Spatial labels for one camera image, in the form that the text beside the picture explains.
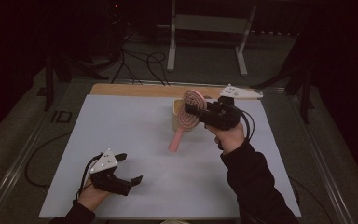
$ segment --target person's arm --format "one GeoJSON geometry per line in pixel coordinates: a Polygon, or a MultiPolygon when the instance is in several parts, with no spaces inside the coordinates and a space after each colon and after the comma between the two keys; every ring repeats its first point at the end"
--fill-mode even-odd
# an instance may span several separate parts
{"type": "Polygon", "coordinates": [[[264,155],[256,152],[245,139],[242,124],[228,131],[207,128],[222,145],[221,159],[228,168],[228,184],[237,194],[241,223],[298,223],[275,189],[264,155]]]}
{"type": "Polygon", "coordinates": [[[90,224],[95,218],[94,210],[111,193],[94,188],[88,179],[78,200],[73,201],[71,210],[65,217],[56,217],[49,224],[90,224]]]}

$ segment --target table surface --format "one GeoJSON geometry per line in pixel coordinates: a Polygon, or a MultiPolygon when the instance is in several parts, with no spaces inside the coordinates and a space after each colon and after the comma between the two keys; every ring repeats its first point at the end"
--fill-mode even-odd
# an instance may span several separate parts
{"type": "MultiPolygon", "coordinates": [[[[105,200],[96,211],[97,217],[238,217],[236,196],[227,183],[227,168],[220,160],[221,151],[212,134],[199,125],[184,134],[178,152],[171,153],[167,149],[173,136],[172,101],[187,90],[197,90],[215,99],[222,89],[96,84],[80,111],[40,216],[64,216],[71,207],[74,196],[71,192],[80,183],[82,172],[79,170],[84,170],[90,158],[111,147],[116,153],[128,154],[115,175],[127,180],[143,175],[144,180],[128,197],[114,195],[105,200]]],[[[265,154],[276,178],[276,188],[299,217],[299,208],[263,106],[258,100],[236,100],[236,105],[246,107],[253,115],[257,128],[251,142],[265,154]]]]}

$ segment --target pink toy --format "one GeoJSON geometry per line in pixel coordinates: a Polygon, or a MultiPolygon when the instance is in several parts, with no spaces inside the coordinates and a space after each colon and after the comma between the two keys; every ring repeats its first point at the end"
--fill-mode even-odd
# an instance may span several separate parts
{"type": "Polygon", "coordinates": [[[206,109],[205,98],[197,91],[187,91],[183,95],[182,104],[179,107],[179,113],[175,117],[176,122],[176,133],[173,136],[173,139],[168,146],[168,149],[171,152],[176,152],[180,140],[182,138],[183,131],[190,131],[192,128],[196,127],[199,124],[199,119],[192,114],[185,112],[185,103],[196,105],[198,109],[206,109]]]}

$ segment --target black cable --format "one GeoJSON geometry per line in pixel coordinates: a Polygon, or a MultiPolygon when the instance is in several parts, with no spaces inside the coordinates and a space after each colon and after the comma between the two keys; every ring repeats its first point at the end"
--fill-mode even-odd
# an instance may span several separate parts
{"type": "Polygon", "coordinates": [[[253,117],[248,113],[248,112],[246,112],[246,111],[244,111],[244,110],[241,110],[241,113],[243,114],[246,114],[249,118],[251,118],[251,120],[252,120],[252,125],[253,125],[253,129],[252,129],[252,132],[251,132],[251,134],[250,134],[250,136],[249,136],[249,140],[251,140],[251,138],[253,137],[253,134],[255,133],[255,120],[253,119],[253,117]]]}
{"type": "Polygon", "coordinates": [[[105,1],[106,3],[106,18],[107,18],[107,24],[111,24],[111,27],[110,27],[110,32],[108,33],[108,37],[107,37],[107,41],[106,41],[106,46],[104,47],[104,50],[103,50],[103,56],[105,56],[106,54],[107,55],[107,59],[108,61],[107,62],[104,62],[104,63],[99,63],[99,64],[89,64],[89,63],[83,63],[81,61],[79,61],[82,65],[86,66],[87,68],[89,69],[92,69],[92,70],[102,70],[102,69],[107,69],[109,68],[110,66],[114,65],[118,59],[115,57],[115,53],[114,52],[110,52],[110,54],[108,53],[108,49],[109,49],[109,46],[111,44],[111,40],[114,39],[112,36],[113,36],[113,32],[121,32],[121,29],[122,29],[122,19],[119,18],[117,15],[114,16],[116,13],[112,11],[112,9],[110,8],[109,6],[109,1],[105,1]]]}
{"type": "Polygon", "coordinates": [[[159,66],[160,66],[160,68],[161,68],[162,75],[164,76],[165,82],[167,83],[168,86],[170,86],[170,83],[168,82],[168,79],[167,79],[167,77],[166,77],[166,75],[165,75],[164,68],[163,68],[162,63],[161,63],[161,62],[163,62],[163,61],[166,59],[166,56],[165,56],[164,53],[162,53],[162,52],[153,52],[153,53],[151,53],[151,54],[146,54],[146,53],[137,52],[137,51],[131,51],[131,50],[127,50],[127,49],[123,49],[123,51],[124,51],[125,53],[127,53],[128,55],[130,55],[131,57],[133,57],[133,58],[135,58],[135,59],[138,59],[138,60],[140,60],[140,61],[142,61],[142,62],[145,62],[146,65],[147,65],[147,68],[148,68],[149,72],[152,74],[152,76],[155,77],[159,82],[161,82],[162,85],[165,86],[165,83],[161,80],[161,78],[159,78],[159,77],[153,72],[153,70],[152,70],[151,67],[150,67],[150,64],[151,64],[151,63],[158,63],[159,66]],[[138,57],[138,56],[136,56],[136,55],[134,55],[134,54],[141,54],[141,55],[146,56],[147,58],[146,58],[146,59],[143,59],[143,58],[138,57]],[[158,59],[157,57],[154,56],[154,55],[157,55],[157,54],[158,54],[158,55],[162,55],[162,59],[158,59]]]}
{"type": "Polygon", "coordinates": [[[103,155],[103,153],[101,153],[101,154],[98,155],[98,156],[93,157],[93,158],[89,161],[89,163],[87,163],[86,168],[84,169],[83,177],[81,178],[81,184],[80,184],[80,188],[79,188],[78,191],[77,191],[76,198],[77,198],[78,195],[80,195],[81,191],[82,191],[84,188],[86,188],[86,187],[83,187],[83,186],[84,186],[84,182],[85,182],[85,180],[86,180],[86,175],[87,175],[87,173],[89,172],[89,168],[90,168],[91,164],[92,164],[94,161],[97,161],[98,159],[100,159],[102,155],[103,155]]]}
{"type": "Polygon", "coordinates": [[[124,49],[123,49],[123,46],[127,43],[127,41],[129,41],[130,38],[131,38],[132,36],[136,35],[136,34],[137,34],[137,33],[134,33],[134,34],[129,35],[129,36],[127,36],[126,38],[124,38],[124,41],[123,41],[123,43],[122,43],[122,45],[121,45],[121,48],[120,48],[120,56],[121,56],[120,67],[119,67],[118,70],[116,71],[116,73],[115,73],[115,75],[113,76],[112,81],[111,81],[110,83],[114,83],[114,82],[115,82],[115,80],[116,80],[116,78],[118,77],[118,75],[119,75],[121,69],[123,68],[123,66],[126,66],[126,68],[127,68],[127,70],[129,71],[129,73],[132,74],[132,75],[142,84],[141,80],[139,80],[139,78],[136,77],[136,75],[134,75],[133,72],[131,72],[130,68],[125,64],[125,56],[124,56],[124,49]]]}
{"type": "Polygon", "coordinates": [[[324,210],[324,212],[326,213],[328,220],[330,221],[331,224],[333,224],[333,220],[331,219],[330,215],[328,214],[327,210],[325,209],[325,207],[322,205],[322,203],[316,198],[316,196],[314,194],[312,194],[306,187],[304,187],[304,185],[302,185],[301,183],[299,183],[298,181],[296,181],[294,178],[292,178],[291,176],[289,176],[289,179],[295,183],[297,183],[303,190],[305,190],[315,201],[316,203],[318,203],[322,209],[324,210]]]}
{"type": "Polygon", "coordinates": [[[65,137],[66,135],[69,135],[69,134],[71,134],[72,132],[69,132],[69,133],[64,133],[64,134],[62,134],[62,135],[60,135],[60,136],[57,136],[57,137],[55,137],[55,138],[52,138],[52,139],[50,139],[50,140],[48,140],[47,142],[45,142],[44,144],[42,144],[40,147],[38,147],[32,154],[31,154],[31,157],[28,159],[28,161],[27,161],[27,163],[25,164],[25,168],[24,168],[24,176],[25,176],[25,179],[30,183],[30,184],[32,184],[32,185],[34,185],[34,186],[36,186],[36,187],[39,187],[39,188],[43,188],[43,189],[46,189],[46,188],[48,188],[50,185],[44,185],[44,184],[38,184],[38,183],[35,183],[33,180],[31,180],[31,178],[29,177],[29,175],[28,175],[28,167],[29,167],[29,165],[30,165],[30,163],[31,163],[31,160],[32,160],[32,158],[34,157],[34,155],[40,150],[40,149],[42,149],[43,147],[45,147],[46,145],[48,145],[48,144],[50,144],[50,143],[52,143],[52,142],[54,142],[54,141],[56,141],[56,140],[58,140],[58,139],[60,139],[60,138],[62,138],[62,137],[65,137]]]}
{"type": "Polygon", "coordinates": [[[249,141],[250,141],[251,140],[251,138],[250,138],[251,127],[249,125],[249,120],[246,118],[246,116],[243,113],[241,113],[241,117],[245,121],[245,125],[246,125],[246,138],[249,139],[249,141]]]}
{"type": "Polygon", "coordinates": [[[85,187],[79,189],[79,190],[77,191],[77,193],[76,193],[76,199],[77,199],[77,200],[79,199],[80,193],[81,193],[81,191],[83,191],[83,189],[86,189],[86,188],[88,188],[88,187],[91,186],[91,185],[92,185],[92,183],[90,183],[90,184],[88,184],[87,186],[85,186],[85,187]]]}

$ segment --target pink handle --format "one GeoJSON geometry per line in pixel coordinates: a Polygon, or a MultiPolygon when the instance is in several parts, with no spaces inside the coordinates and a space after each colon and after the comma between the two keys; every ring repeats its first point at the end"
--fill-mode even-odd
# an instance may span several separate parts
{"type": "Polygon", "coordinates": [[[180,139],[182,138],[182,134],[183,134],[183,128],[178,128],[176,130],[175,135],[173,136],[173,139],[170,142],[170,145],[168,146],[168,149],[171,152],[176,152],[178,150],[180,139]]]}

